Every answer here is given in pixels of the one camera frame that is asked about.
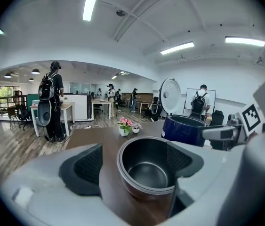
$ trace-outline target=potted flower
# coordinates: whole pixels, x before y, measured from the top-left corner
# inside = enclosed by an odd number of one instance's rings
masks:
[[[119,124],[119,132],[122,137],[125,137],[129,134],[130,128],[132,126],[132,121],[128,120],[124,117],[120,119]]]
[[[142,126],[140,124],[134,124],[132,125],[132,132],[133,133],[138,133],[142,129]]]

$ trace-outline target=white flower pot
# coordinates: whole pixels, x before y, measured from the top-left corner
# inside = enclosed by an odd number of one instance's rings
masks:
[[[128,134],[129,134],[129,130],[126,130],[126,131],[124,132],[124,129],[121,129],[120,127],[119,127],[119,132],[120,132],[120,135],[121,135],[122,137],[128,136]]]
[[[138,133],[139,131],[140,131],[140,128],[137,128],[137,129],[132,128],[132,132],[133,132],[133,133]]]

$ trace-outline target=whiteboard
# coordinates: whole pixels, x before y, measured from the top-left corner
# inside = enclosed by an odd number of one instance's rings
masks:
[[[191,102],[194,99],[194,94],[196,91],[199,89],[187,89],[187,94],[186,94],[186,100],[185,100],[185,109],[191,110]],[[216,91],[215,90],[207,90],[207,93],[209,94],[209,101],[211,103],[211,108],[208,111],[208,114],[213,113],[214,105],[215,105],[215,97],[216,97]]]

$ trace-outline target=black pants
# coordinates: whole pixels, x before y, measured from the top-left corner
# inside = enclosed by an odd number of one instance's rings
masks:
[[[55,136],[57,138],[61,138],[63,136],[60,124],[60,116],[61,116],[60,108],[57,107],[57,111],[55,111],[55,106],[54,104],[52,104],[51,120],[49,124],[46,126],[49,138],[54,138]]]

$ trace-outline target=wooden floor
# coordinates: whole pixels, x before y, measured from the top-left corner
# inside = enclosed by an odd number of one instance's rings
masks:
[[[95,113],[95,119],[92,122],[76,123],[73,129],[96,125],[117,126],[117,121],[121,117],[129,118],[133,123],[151,123],[151,120],[142,120],[143,115],[140,115],[138,111],[131,113],[128,108],[121,108],[121,110],[122,112],[118,112],[117,117],[111,117],[110,120],[102,112]],[[40,136],[36,137],[32,123],[25,127],[25,131],[20,129],[18,124],[12,125],[12,130],[10,130],[10,122],[0,123],[0,183],[10,173],[33,158],[64,150],[70,140],[68,137],[64,143],[53,144],[45,140],[43,129],[39,128],[39,133]]]

